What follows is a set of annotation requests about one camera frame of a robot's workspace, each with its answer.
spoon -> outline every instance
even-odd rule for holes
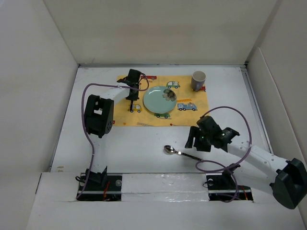
[[[184,152],[176,151],[176,150],[174,149],[174,147],[173,147],[173,146],[170,146],[170,145],[165,145],[165,146],[164,146],[164,150],[165,150],[165,151],[167,152],[167,154],[169,154],[169,155],[172,155],[172,154],[183,155],[183,156],[186,156],[186,157],[190,157],[190,158],[192,158],[192,159],[194,159],[194,160],[202,161],[201,158],[194,157],[194,156],[189,155],[189,154],[186,154],[186,153],[184,153]]]

mug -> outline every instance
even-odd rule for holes
[[[192,74],[191,87],[194,91],[198,91],[202,88],[206,80],[206,74],[201,71],[196,71]]]

plate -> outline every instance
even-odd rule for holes
[[[144,94],[143,102],[150,112],[165,114],[176,106],[177,97],[171,89],[165,86],[155,86]]]

placemat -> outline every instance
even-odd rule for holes
[[[209,110],[206,86],[198,92],[191,88],[192,76],[147,76],[149,88],[166,86],[175,92],[177,105],[166,114],[154,114],[143,104],[145,92],[139,92],[139,99],[133,102],[132,112],[130,101],[123,99],[114,107],[114,126],[195,126],[199,118]],[[141,89],[147,83],[141,81]]]

cartoon car print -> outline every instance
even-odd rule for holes
[[[206,86],[201,87],[199,91],[205,91],[206,92]]]
[[[178,108],[178,110],[183,110],[183,111],[186,111],[186,110],[193,110],[193,111],[195,111],[195,110],[197,110],[197,107],[196,107],[196,105],[194,104],[194,103],[187,103],[187,104],[184,104],[184,103],[178,103],[177,104],[177,108]]]
[[[139,104],[133,104],[132,109],[128,109],[128,111],[131,113],[133,113],[133,111],[138,111],[138,113],[140,113],[142,111],[142,107]]]
[[[175,89],[178,89],[178,87],[180,87],[179,82],[178,81],[169,81],[166,84],[166,87],[168,87],[169,89],[174,87]]]
[[[165,114],[154,114],[154,116],[156,117],[164,117],[165,119],[168,119],[169,117],[171,117],[171,115],[169,113],[165,113]]]
[[[151,79],[151,80],[157,80],[157,76],[146,76],[147,79]]]

